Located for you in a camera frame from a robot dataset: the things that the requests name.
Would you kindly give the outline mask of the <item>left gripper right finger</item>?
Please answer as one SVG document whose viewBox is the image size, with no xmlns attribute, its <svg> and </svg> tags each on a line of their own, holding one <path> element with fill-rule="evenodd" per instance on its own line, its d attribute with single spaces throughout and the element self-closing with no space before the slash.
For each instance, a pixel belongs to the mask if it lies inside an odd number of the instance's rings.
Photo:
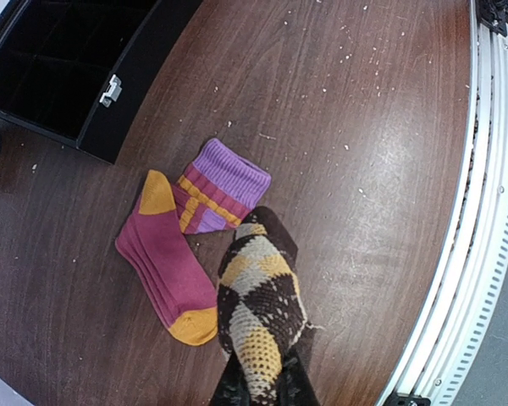
<svg viewBox="0 0 508 406">
<path fill-rule="evenodd" d="M 316 406 L 319 405 L 308 374 L 298 354 L 289 354 L 284 359 L 277 386 L 277 405 Z"/>
</svg>

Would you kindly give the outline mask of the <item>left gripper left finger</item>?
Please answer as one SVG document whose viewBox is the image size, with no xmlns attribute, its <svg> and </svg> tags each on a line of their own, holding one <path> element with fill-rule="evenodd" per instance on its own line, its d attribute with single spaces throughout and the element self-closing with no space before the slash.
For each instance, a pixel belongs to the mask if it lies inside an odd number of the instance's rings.
<svg viewBox="0 0 508 406">
<path fill-rule="evenodd" d="M 221 375 L 213 396 L 209 402 L 210 406 L 250 406 L 251 396 L 246 382 L 246 374 L 233 352 L 229 356 L 227 365 Z"/>
</svg>

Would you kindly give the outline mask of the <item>black tan argyle sock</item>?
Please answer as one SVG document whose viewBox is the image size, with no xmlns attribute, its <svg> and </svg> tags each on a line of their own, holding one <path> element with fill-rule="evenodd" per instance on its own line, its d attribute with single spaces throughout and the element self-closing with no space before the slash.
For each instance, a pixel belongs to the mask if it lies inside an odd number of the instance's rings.
<svg viewBox="0 0 508 406">
<path fill-rule="evenodd" d="M 297 245 L 266 206 L 237 227 L 218 270 L 218 340 L 235 352 L 246 374 L 251 405 L 277 405 L 284 359 L 301 358 L 311 328 L 295 273 Z"/>
</svg>

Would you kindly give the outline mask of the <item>maroon orange-toed sock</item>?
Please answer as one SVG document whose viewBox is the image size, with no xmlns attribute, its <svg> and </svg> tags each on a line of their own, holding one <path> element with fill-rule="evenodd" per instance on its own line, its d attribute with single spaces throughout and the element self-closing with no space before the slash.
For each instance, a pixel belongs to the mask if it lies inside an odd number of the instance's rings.
<svg viewBox="0 0 508 406">
<path fill-rule="evenodd" d="M 136 270 L 173 338 L 196 347 L 217 335 L 216 289 L 180 230 L 173 191 L 163 173 L 147 173 L 115 247 Z"/>
</svg>

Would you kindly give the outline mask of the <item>purple orange striped sock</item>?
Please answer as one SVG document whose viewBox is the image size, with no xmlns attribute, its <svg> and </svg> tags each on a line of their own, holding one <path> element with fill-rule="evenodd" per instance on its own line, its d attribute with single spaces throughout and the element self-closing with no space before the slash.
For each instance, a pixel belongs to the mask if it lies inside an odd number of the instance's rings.
<svg viewBox="0 0 508 406">
<path fill-rule="evenodd" d="M 184 234 L 237 228 L 271 184 L 271 176 L 220 140 L 210 139 L 172 184 Z"/>
</svg>

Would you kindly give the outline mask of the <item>black display case glass lid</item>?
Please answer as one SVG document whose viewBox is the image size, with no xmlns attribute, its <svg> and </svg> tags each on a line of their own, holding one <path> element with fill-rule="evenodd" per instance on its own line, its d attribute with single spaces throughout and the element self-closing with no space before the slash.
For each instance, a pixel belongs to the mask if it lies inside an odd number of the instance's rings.
<svg viewBox="0 0 508 406">
<path fill-rule="evenodd" d="M 197 1 L 0 1 L 0 119 L 117 160 Z"/>
</svg>

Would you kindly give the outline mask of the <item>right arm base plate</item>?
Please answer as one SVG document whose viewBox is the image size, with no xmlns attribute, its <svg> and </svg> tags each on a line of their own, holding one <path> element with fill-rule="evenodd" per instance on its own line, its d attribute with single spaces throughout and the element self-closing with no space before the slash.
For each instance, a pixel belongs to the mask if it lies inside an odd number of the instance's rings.
<svg viewBox="0 0 508 406">
<path fill-rule="evenodd" d="M 508 0 L 476 0 L 478 21 L 490 32 L 508 36 Z"/>
</svg>

